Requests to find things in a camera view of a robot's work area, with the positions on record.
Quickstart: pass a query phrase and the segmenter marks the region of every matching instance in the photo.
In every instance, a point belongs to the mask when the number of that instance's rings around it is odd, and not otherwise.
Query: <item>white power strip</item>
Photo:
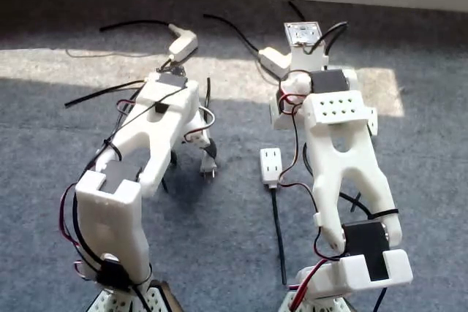
[[[283,172],[281,150],[279,148],[260,149],[262,182],[269,188],[276,188],[279,175]]]

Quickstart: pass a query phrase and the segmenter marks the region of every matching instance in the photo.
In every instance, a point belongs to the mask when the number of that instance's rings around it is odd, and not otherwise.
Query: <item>red wire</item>
[[[85,280],[85,281],[88,281],[89,279],[87,279],[87,277],[85,277],[84,274],[82,274],[82,272],[80,272],[80,270],[78,269],[78,265],[81,265],[83,262],[81,260],[78,260],[78,261],[75,261],[73,262],[73,267],[75,268],[75,272],[78,274],[78,276]]]
[[[64,236],[65,239],[67,239],[69,242],[73,243],[73,245],[79,246],[80,244],[78,244],[77,241],[72,238],[72,236],[69,234],[68,230],[65,230],[65,215],[64,215],[65,199],[67,198],[69,190],[75,185],[76,185],[76,183],[70,184],[68,186],[68,188],[64,191],[64,193],[61,195],[60,209],[59,209],[59,212],[58,212],[58,227],[60,229],[60,233]]]
[[[323,264],[325,264],[328,260],[327,259],[321,259],[314,268],[309,272],[309,274],[306,276],[306,278],[302,281],[301,285],[298,288],[298,292],[296,292],[294,300],[291,302],[290,306],[290,311],[295,312],[295,310],[298,309],[299,305],[302,303],[302,300],[304,299],[304,296],[306,296],[307,292],[307,284],[309,284],[312,276],[319,270],[320,267],[322,267]]]
[[[305,94],[284,94],[281,98],[279,98],[279,100],[278,100],[278,106],[281,106],[281,102],[282,102],[283,100],[285,100],[288,104],[291,104],[293,110],[294,110],[294,107],[300,106],[300,105],[302,104],[302,103],[294,104],[293,102],[290,102],[289,99],[288,99],[289,96],[299,96],[299,97],[305,98],[307,95],[305,95]],[[284,111],[284,110],[282,111],[282,113],[284,113],[285,115],[289,115],[289,116],[292,115],[292,113],[287,113],[287,112]]]
[[[120,108],[120,104],[121,104],[122,102],[124,102],[125,104],[135,105],[135,101],[133,101],[133,100],[128,100],[128,99],[120,99],[120,100],[117,101],[117,103],[116,103],[117,111],[119,111],[119,112],[120,112],[121,114],[123,114],[123,115],[128,115],[128,113],[126,113],[125,111],[123,111],[123,110]]]

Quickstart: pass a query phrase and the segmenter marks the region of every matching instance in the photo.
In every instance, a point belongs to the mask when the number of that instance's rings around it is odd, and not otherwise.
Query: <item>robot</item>
[[[197,37],[172,24],[169,28],[178,35],[169,48],[169,60],[144,80],[134,99],[118,102],[126,118],[75,185],[76,239],[64,222],[64,198],[61,203],[62,232],[82,259],[78,272],[102,287],[88,311],[171,311],[167,295],[151,280],[148,241],[141,223],[142,197],[155,194],[160,183],[164,186],[163,175],[171,162],[176,163],[172,150],[180,141],[201,149],[200,171],[215,175],[216,144],[209,134],[215,116],[200,106],[198,83],[186,78],[183,67],[168,66],[184,60],[197,47]],[[125,160],[137,148],[150,151],[143,169]]]
[[[395,248],[401,242],[398,210],[371,143],[377,109],[364,104],[353,70],[328,69],[324,39],[336,28],[322,34],[318,23],[302,22],[285,23],[284,29],[290,67],[271,98],[271,121],[275,129],[302,126],[306,133],[314,222],[337,256],[316,251],[323,259],[299,271],[300,284],[279,311],[350,312],[344,300],[350,293],[412,281],[407,253]],[[284,65],[271,66],[280,72]],[[333,137],[344,138],[347,151],[336,150]],[[337,201],[343,178],[353,180],[370,204],[367,221],[341,223]]]

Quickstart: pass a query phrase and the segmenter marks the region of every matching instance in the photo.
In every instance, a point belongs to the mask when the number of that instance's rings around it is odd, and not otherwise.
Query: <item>blue-gray carpet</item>
[[[331,63],[355,67],[367,101],[380,112],[376,153],[401,211],[403,247],[415,276],[412,285],[388,290],[381,311],[464,309],[468,15],[297,4],[323,28],[350,22]],[[96,295],[93,283],[72,270],[75,252],[58,231],[59,197],[111,130],[117,96],[69,110],[63,103],[159,66],[172,40],[165,28],[97,31],[116,21],[157,18],[199,36],[200,47],[184,66],[202,91],[212,78],[219,174],[205,182],[197,173],[200,152],[182,145],[179,167],[167,173],[170,193],[160,189],[144,199],[155,277],[170,283],[187,312],[276,311],[284,288],[258,151],[279,146],[286,164],[293,133],[271,130],[273,79],[233,32],[201,14],[226,16],[257,46],[286,53],[282,23],[298,20],[287,2],[0,0],[0,9],[0,310],[83,311]],[[288,179],[310,181],[302,164]],[[344,190],[355,192],[348,183]],[[293,281],[317,261],[312,204],[301,189],[282,189],[278,196]],[[348,204],[339,206],[342,221],[362,218],[349,213]],[[378,294],[350,301],[371,311]]]

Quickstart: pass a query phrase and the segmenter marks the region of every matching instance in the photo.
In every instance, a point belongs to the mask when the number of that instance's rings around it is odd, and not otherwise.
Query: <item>power plug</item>
[[[192,31],[179,28],[172,23],[169,29],[178,37],[169,47],[169,57],[172,61],[180,62],[197,49],[197,36]]]
[[[272,47],[266,47],[258,51],[258,59],[263,67],[280,79],[290,70],[291,53],[283,55]]]
[[[262,182],[269,188],[276,188],[279,175],[283,172],[281,150],[279,148],[260,149]]]

